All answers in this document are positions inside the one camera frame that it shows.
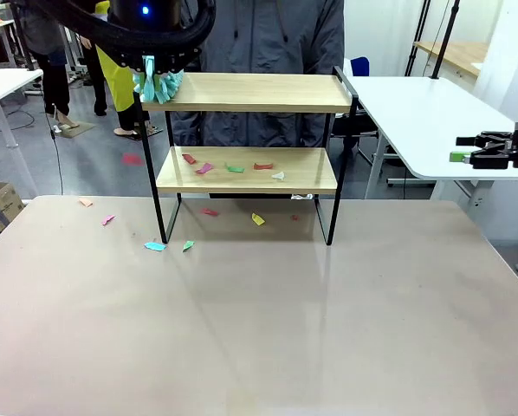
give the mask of white wall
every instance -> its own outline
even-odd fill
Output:
[[[505,0],[474,94],[518,121],[518,0]],[[518,182],[496,182],[477,223],[488,239],[518,244]]]
[[[503,0],[462,0],[451,39],[488,42]],[[432,0],[423,40],[434,41],[447,0]],[[366,56],[372,75],[403,75],[415,36],[422,0],[346,0],[346,58]],[[438,40],[444,37],[451,5]],[[416,72],[426,61],[419,53]]]

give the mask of green paper scrap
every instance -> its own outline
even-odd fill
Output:
[[[465,156],[470,156],[470,152],[451,152],[450,162],[463,162]]]
[[[243,173],[243,171],[245,171],[243,167],[228,166],[226,163],[224,165],[226,166],[226,170],[228,172]]]
[[[191,247],[193,247],[193,245],[195,244],[196,242],[195,241],[186,241],[186,243],[184,244],[184,248],[182,249],[182,252],[186,252],[188,251]]]

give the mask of paper scrap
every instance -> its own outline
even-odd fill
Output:
[[[269,163],[268,165],[259,165],[258,163],[255,163],[253,165],[253,168],[256,170],[256,171],[261,171],[262,169],[272,169],[273,168],[273,164],[272,163]]]
[[[86,208],[88,208],[89,206],[92,206],[94,203],[92,201],[90,201],[89,199],[87,198],[79,198],[78,199],[82,205],[84,205]]]
[[[136,153],[124,153],[122,155],[122,163],[130,166],[143,166],[144,161]]]
[[[243,167],[235,167],[235,166],[228,166],[226,165],[226,170],[228,172],[234,172],[234,173],[243,173],[245,169]]]
[[[166,245],[160,244],[160,243],[154,243],[153,241],[151,241],[149,243],[145,243],[144,247],[146,247],[149,250],[153,250],[153,251],[163,251],[164,249],[166,249]]]
[[[210,210],[209,208],[203,208],[203,210],[201,210],[201,213],[211,215],[212,217],[216,217],[218,215],[218,212]]]
[[[255,213],[252,213],[251,214],[251,219],[253,219],[253,221],[257,224],[257,225],[263,225],[265,224],[265,220],[262,219],[261,217],[259,217],[257,214]]]
[[[107,225],[114,218],[114,215],[107,215],[101,225]]]
[[[273,175],[273,179],[284,180],[284,178],[286,178],[286,176],[284,175],[284,172],[280,172],[280,173],[277,173],[276,175]]]
[[[188,251],[191,247],[193,247],[193,245],[195,244],[196,242],[195,241],[186,241],[186,243],[184,244],[184,248],[182,249],[182,252],[186,252]]]
[[[190,154],[188,153],[182,153],[182,157],[184,158],[184,160],[186,162],[188,162],[190,165],[193,165],[194,163],[197,162],[197,160],[195,160]]]
[[[203,165],[201,169],[196,170],[197,173],[207,173],[213,168],[213,165],[211,163],[206,163]]]

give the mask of cable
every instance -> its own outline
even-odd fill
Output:
[[[34,117],[32,116],[32,114],[28,113],[27,111],[22,110],[22,109],[21,109],[22,107],[23,107],[23,106],[20,106],[20,107],[19,107],[19,108],[17,108],[15,111],[11,111],[10,113],[6,114],[6,115],[5,115],[5,117],[7,117],[7,118],[8,118],[10,115],[12,115],[12,114],[14,114],[14,113],[24,113],[24,114],[28,115],[28,116],[30,117],[30,119],[31,119],[31,120],[30,120],[28,123],[23,124],[22,126],[11,128],[11,129],[10,129],[11,131],[18,130],[18,129],[20,129],[20,128],[25,128],[25,127],[28,127],[28,126],[31,126],[32,124],[34,124],[34,121],[35,121],[35,120],[34,120]]]
[[[429,57],[426,58],[426,63],[424,65],[424,69],[423,69],[423,76],[424,76],[424,73],[426,72],[426,67],[428,67],[428,65],[429,65],[429,61],[431,60],[432,51],[434,50],[434,45],[436,45],[436,41],[438,40],[438,37],[440,36],[440,30],[442,30],[442,25],[444,24],[444,20],[446,17],[446,13],[448,12],[449,6],[450,6],[450,0],[448,0],[448,3],[446,3],[446,8],[444,9],[444,15],[442,16],[442,21],[440,22],[440,27],[438,28],[438,32],[436,33],[436,38],[434,39],[434,43],[432,43],[431,52],[429,53]]]
[[[43,114],[45,115],[45,120],[48,122],[49,126],[49,134],[51,134],[51,139],[53,140],[53,145],[55,146],[55,153],[57,154],[57,167],[59,168],[59,180],[61,181],[61,195],[64,194],[64,188],[62,185],[62,172],[61,172],[61,159],[59,159],[59,148],[57,147],[57,143],[55,141],[55,132],[53,131],[53,127],[49,122],[48,114],[45,112],[45,101],[43,102]]]

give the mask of gray floor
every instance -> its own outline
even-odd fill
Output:
[[[10,97],[2,101],[5,113],[19,108],[18,97]],[[94,123],[92,130],[73,139],[58,137],[62,178],[65,194],[74,195],[118,195],[148,196],[151,195],[146,168],[144,166],[126,166],[122,163],[123,153],[137,153],[144,158],[141,143],[116,137],[113,129],[118,126],[116,113],[109,109],[106,117],[94,114],[94,91],[91,87],[82,87],[75,83],[71,87],[71,118]],[[23,104],[22,110],[30,113],[35,122],[33,125],[14,132],[20,144],[29,170],[34,177],[40,194],[61,193],[57,159],[49,128],[43,113],[42,97],[30,96]],[[30,120],[23,113],[10,115],[11,127],[19,127]],[[152,122],[158,127],[165,127],[162,113],[152,114]],[[156,174],[165,160],[168,151],[166,133],[159,133],[150,138],[153,164]],[[374,152],[376,144],[373,140],[362,140],[361,148],[366,154]],[[340,169],[342,154],[340,139],[333,139],[330,146],[330,159],[336,172]],[[356,154],[354,149],[346,174],[343,198],[363,198],[370,166]],[[404,168],[385,165],[382,178],[377,188],[377,198],[402,198],[403,188],[389,188],[383,179],[403,178]],[[4,145],[0,134],[0,181],[12,183],[23,197],[28,193],[23,179],[15,169],[10,152]],[[425,199],[431,194],[430,187],[408,187],[405,197]]]

